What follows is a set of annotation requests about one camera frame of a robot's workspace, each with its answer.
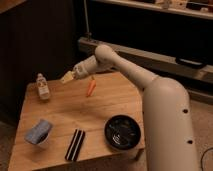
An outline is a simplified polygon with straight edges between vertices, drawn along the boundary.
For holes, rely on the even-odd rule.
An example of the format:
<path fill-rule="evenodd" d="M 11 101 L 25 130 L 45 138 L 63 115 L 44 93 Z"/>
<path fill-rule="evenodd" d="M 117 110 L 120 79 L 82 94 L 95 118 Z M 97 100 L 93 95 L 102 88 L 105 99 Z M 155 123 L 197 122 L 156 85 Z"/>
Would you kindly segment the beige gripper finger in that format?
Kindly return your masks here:
<path fill-rule="evenodd" d="M 71 77 L 69 77 L 69 78 L 62 78 L 62 84 L 67 84 L 67 83 L 69 83 L 69 82 L 71 82 L 71 81 L 73 81 L 73 80 L 77 80 L 76 78 L 71 78 Z"/>
<path fill-rule="evenodd" d="M 69 77 L 74 78 L 72 71 L 66 72 L 62 78 L 69 78 Z"/>

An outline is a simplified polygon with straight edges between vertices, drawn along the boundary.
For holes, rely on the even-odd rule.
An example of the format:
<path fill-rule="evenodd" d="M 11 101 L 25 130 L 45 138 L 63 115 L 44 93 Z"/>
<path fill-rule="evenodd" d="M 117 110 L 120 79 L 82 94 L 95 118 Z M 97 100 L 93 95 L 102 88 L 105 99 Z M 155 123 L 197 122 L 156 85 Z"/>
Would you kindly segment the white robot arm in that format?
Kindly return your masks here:
<path fill-rule="evenodd" d="M 67 83 L 116 68 L 142 92 L 148 171 L 199 171 L 190 114 L 190 97 L 178 81 L 159 76 L 123 57 L 105 44 L 61 78 Z"/>

